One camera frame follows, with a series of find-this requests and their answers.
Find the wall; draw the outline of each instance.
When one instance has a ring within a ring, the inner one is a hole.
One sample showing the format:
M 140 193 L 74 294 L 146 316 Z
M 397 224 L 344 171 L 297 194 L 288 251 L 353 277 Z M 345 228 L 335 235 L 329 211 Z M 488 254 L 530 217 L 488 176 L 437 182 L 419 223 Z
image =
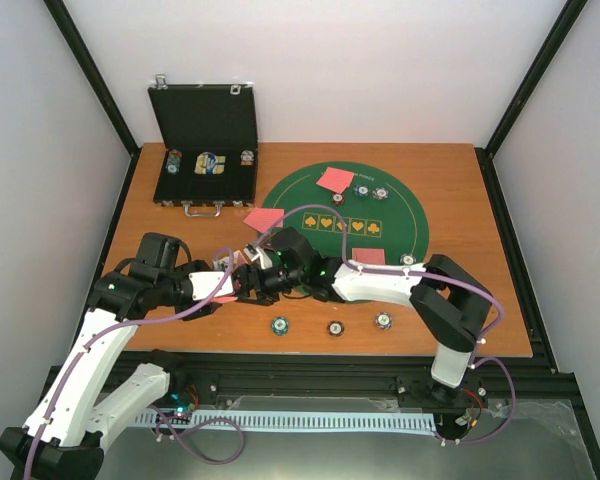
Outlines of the wall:
M 600 0 L 496 156 L 549 335 L 600 442 Z
M 252 81 L 261 140 L 486 144 L 564 0 L 67 0 L 138 141 L 172 83 Z
M 0 2 L 0 434 L 68 351 L 128 162 L 43 2 Z

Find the gray floor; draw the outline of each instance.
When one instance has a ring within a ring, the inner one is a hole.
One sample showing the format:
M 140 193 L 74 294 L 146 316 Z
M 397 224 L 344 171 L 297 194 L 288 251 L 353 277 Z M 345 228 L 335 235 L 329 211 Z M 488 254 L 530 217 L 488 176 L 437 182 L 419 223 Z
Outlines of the gray floor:
M 226 466 L 205 465 L 176 443 L 156 443 L 148 429 L 129 429 L 108 452 L 98 479 L 594 479 L 575 419 L 562 407 L 527 410 L 532 413 L 517 415 L 501 436 L 479 446 L 442 448 L 433 438 L 400 434 L 246 433 L 242 456 Z M 472 436 L 501 421 L 487 412 Z M 188 441 L 215 458 L 237 446 L 233 432 L 203 431 Z

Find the wooden table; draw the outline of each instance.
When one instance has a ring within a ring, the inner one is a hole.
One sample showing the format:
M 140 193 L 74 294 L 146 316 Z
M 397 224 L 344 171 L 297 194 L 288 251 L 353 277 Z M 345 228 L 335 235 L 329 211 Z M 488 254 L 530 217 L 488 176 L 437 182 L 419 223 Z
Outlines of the wooden table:
M 208 262 L 221 246 L 241 249 L 256 238 L 242 220 L 249 208 L 227 207 L 218 218 L 185 217 L 182 208 L 153 204 L 164 145 L 146 144 L 138 161 L 105 265 L 110 271 L 135 256 L 142 235 L 159 232 L 181 238 L 194 258 Z M 332 160 L 368 163 L 392 174 L 420 200 L 429 221 L 428 256 L 443 253 L 482 282 L 504 305 L 506 317 L 489 335 L 481 353 L 531 356 L 531 346 L 516 300 L 474 148 L 469 144 L 260 144 L 256 205 L 286 175 Z M 213 208 L 199 211 L 212 211 Z M 374 325 L 375 315 L 393 315 L 391 329 Z M 147 318 L 172 314 L 160 308 Z M 271 320 L 283 315 L 290 330 L 278 337 Z M 341 337 L 327 324 L 345 325 Z M 271 307 L 227 304 L 214 315 L 190 322 L 141 327 L 129 349 L 161 348 L 205 352 L 285 352 L 334 354 L 431 355 L 436 342 L 413 309 L 369 302 L 324 304 L 313 299 L 286 300 Z

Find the pink card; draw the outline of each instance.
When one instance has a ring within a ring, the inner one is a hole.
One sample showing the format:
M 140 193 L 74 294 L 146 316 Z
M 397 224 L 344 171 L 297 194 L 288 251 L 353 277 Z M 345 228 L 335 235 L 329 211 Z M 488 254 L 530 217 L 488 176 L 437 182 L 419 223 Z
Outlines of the pink card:
M 352 248 L 351 255 L 356 262 L 384 265 L 384 249 L 382 248 Z
M 316 183 L 332 192 L 344 192 L 353 181 L 354 174 L 339 168 L 327 167 L 327 171 Z
M 283 215 L 283 208 L 254 208 L 253 212 L 247 215 L 247 217 L 244 219 L 244 223 L 249 225 L 251 228 L 255 228 L 260 233 L 264 233 L 269 230 L 271 225 L 280 220 Z

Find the oval green mat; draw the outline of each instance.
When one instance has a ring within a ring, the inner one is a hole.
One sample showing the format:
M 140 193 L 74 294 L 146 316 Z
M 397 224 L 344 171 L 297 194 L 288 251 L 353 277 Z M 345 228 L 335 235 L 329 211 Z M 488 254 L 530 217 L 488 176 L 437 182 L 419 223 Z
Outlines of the oval green mat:
M 316 185 L 327 167 L 355 173 L 351 186 L 344 192 L 345 204 L 331 203 L 330 191 Z M 369 196 L 356 197 L 356 185 L 369 187 Z M 386 200 L 376 200 L 371 192 L 378 187 L 389 191 Z M 354 162 L 325 162 L 301 168 L 280 181 L 264 200 L 263 207 L 292 208 L 308 203 L 320 203 L 335 208 L 349 225 L 347 255 L 351 248 L 382 248 L 387 265 L 398 265 L 400 256 L 409 253 L 418 262 L 424 261 L 429 246 L 429 225 L 424 209 L 416 196 L 397 178 L 369 165 Z M 306 210 L 285 220 L 285 227 L 294 227 L 305 235 L 324 256 L 339 256 L 341 225 L 329 212 Z

